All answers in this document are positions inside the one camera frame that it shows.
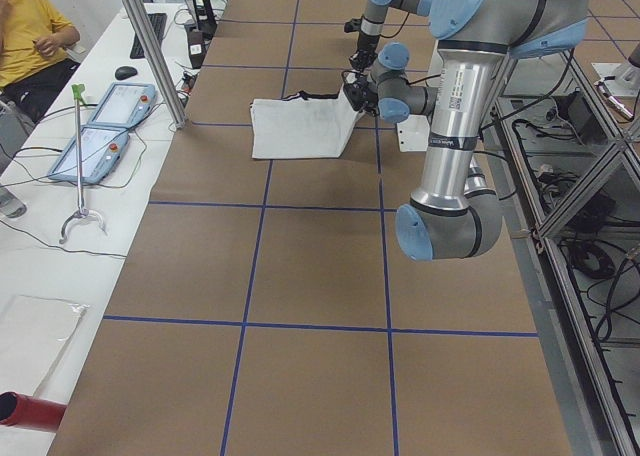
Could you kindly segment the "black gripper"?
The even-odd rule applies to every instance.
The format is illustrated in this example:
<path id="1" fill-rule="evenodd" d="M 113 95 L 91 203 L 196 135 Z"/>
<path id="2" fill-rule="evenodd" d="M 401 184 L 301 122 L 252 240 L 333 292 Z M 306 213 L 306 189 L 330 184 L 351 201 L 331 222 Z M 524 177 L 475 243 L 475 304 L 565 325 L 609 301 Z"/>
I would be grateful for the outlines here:
<path id="1" fill-rule="evenodd" d="M 363 71 L 370 68 L 376 60 L 380 35 L 370 35 L 360 31 L 357 39 L 356 53 L 349 57 L 351 68 Z"/>
<path id="2" fill-rule="evenodd" d="M 358 111 L 369 115 L 378 115 L 378 94 L 369 84 L 362 84 L 358 87 Z"/>

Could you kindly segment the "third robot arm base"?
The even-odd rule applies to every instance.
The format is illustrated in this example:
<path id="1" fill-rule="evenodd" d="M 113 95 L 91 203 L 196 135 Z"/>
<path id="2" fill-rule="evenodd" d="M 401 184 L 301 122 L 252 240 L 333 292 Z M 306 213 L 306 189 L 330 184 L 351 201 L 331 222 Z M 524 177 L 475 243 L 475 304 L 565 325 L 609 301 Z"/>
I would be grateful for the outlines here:
<path id="1" fill-rule="evenodd" d="M 622 63 L 593 63 L 597 89 L 607 98 L 632 98 L 639 91 L 639 45 Z"/>

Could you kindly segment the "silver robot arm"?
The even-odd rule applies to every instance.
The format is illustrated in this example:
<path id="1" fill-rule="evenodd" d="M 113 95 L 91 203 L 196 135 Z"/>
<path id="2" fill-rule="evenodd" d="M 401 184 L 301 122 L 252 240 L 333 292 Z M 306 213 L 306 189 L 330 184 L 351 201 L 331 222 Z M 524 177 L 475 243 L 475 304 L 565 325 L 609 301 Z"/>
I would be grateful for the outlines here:
<path id="1" fill-rule="evenodd" d="M 355 53 L 349 58 L 351 67 L 359 72 L 369 68 L 377 57 L 377 48 L 390 8 L 427 17 L 434 0 L 367 0 L 360 18 L 344 24 L 345 33 L 358 33 Z"/>
<path id="2" fill-rule="evenodd" d="M 584 38 L 589 0 L 367 0 L 352 66 L 368 71 L 380 117 L 431 119 L 420 185 L 396 213 L 396 238 L 411 259 L 468 258 L 501 232 L 496 193 L 474 160 L 491 78 L 507 58 L 574 48 Z M 387 12 L 424 16 L 442 59 L 437 88 L 413 88 L 407 48 L 381 44 Z"/>

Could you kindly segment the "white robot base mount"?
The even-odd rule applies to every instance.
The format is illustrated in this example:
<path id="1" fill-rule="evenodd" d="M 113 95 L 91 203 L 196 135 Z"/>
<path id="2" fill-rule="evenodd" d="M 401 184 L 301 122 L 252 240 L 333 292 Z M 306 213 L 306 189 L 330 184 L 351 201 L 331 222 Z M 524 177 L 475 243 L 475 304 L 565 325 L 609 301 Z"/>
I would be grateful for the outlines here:
<path id="1" fill-rule="evenodd" d="M 410 115 L 396 124 L 396 133 L 401 152 L 425 152 L 430 133 L 429 120 L 423 115 Z"/>

